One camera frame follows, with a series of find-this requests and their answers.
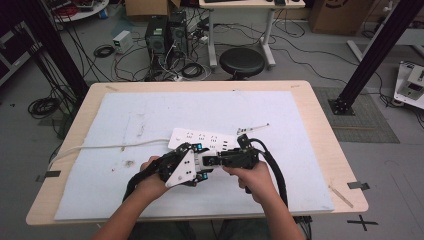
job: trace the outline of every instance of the white board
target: white board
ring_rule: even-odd
[[[106,94],[86,146],[134,144],[170,138],[174,128],[235,135],[238,128],[262,140],[286,180],[294,214],[334,210],[302,119],[290,92],[155,92]],[[107,219],[119,207],[128,180],[167,142],[139,147],[81,150],[66,183],[55,220]],[[222,169],[197,187],[176,186],[141,217],[207,217],[261,214],[262,208]]]

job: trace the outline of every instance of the gray mat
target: gray mat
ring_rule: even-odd
[[[328,99],[336,99],[343,88],[314,88],[339,142],[400,143],[369,95],[359,95],[352,108],[355,116],[334,115]]]

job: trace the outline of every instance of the metal bracket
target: metal bracket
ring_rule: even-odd
[[[353,108],[346,108],[346,103],[343,103],[339,99],[328,99],[328,104],[330,104],[331,111],[334,115],[355,116]]]

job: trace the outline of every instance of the hand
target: hand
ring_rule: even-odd
[[[148,162],[141,164],[140,171],[146,169],[150,163],[158,158],[159,156],[151,156]],[[147,197],[151,202],[153,202],[166,191],[168,191],[168,188],[165,187],[165,183],[160,179],[159,174],[155,173],[137,184],[133,194],[142,195],[144,198]]]
[[[248,187],[252,191],[253,200],[259,204],[264,204],[269,199],[278,197],[269,174],[268,165],[259,161],[253,169],[229,168],[223,167],[224,171],[239,177],[238,182],[240,188]]]

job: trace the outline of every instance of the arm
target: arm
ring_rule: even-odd
[[[275,190],[265,162],[260,161],[251,170],[227,167],[223,169],[238,176],[240,188],[248,187],[252,191],[253,199],[262,205],[272,239],[304,239],[287,206]]]
[[[159,157],[150,157],[147,163],[141,165],[141,170],[157,158]],[[167,190],[158,174],[141,181],[92,239],[127,239],[143,210]]]

